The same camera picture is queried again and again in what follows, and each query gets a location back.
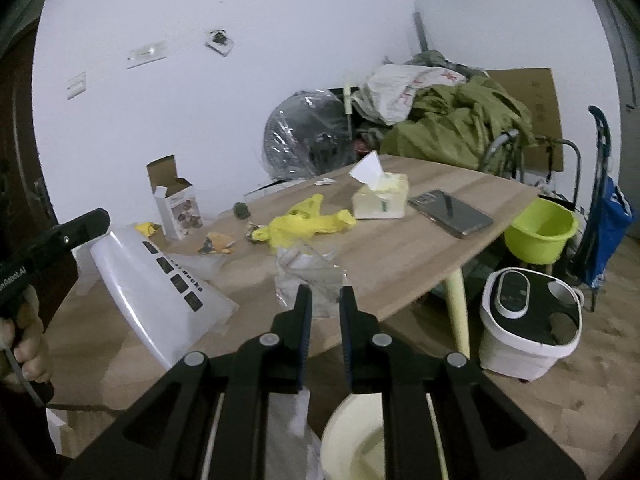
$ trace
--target smartphone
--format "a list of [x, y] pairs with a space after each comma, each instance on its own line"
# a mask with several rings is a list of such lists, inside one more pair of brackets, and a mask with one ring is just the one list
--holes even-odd
[[409, 204], [457, 238], [464, 238], [494, 223], [490, 216], [441, 189], [412, 196]]

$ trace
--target small green object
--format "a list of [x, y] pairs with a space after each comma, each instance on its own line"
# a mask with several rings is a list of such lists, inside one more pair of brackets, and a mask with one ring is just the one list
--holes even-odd
[[234, 216], [236, 218], [244, 220], [245, 218], [249, 218], [249, 216], [251, 216], [251, 212], [244, 202], [236, 202], [234, 204]]

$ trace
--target white plastic bucket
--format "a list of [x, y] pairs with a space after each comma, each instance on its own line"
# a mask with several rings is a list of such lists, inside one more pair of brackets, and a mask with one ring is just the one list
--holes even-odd
[[322, 434], [320, 462], [325, 480], [379, 480], [363, 458], [382, 438], [382, 396], [347, 397]]

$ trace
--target cardboard sheet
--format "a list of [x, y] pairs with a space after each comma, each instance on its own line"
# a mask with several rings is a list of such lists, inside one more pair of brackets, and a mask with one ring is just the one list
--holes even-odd
[[[488, 70], [487, 72], [511, 96], [531, 111], [534, 135], [552, 139], [562, 138], [558, 97], [550, 68], [513, 68], [511, 70]], [[526, 148], [524, 150], [524, 166], [526, 170], [546, 173], [548, 171], [546, 146]], [[554, 171], [564, 169], [562, 146], [555, 148], [552, 169]]]

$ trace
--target plastic-wrapped fan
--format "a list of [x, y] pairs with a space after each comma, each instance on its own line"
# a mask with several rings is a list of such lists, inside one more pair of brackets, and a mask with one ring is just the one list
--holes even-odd
[[298, 92], [281, 102], [267, 120], [263, 147], [268, 173], [282, 180], [313, 177], [354, 161], [344, 107], [327, 90]]

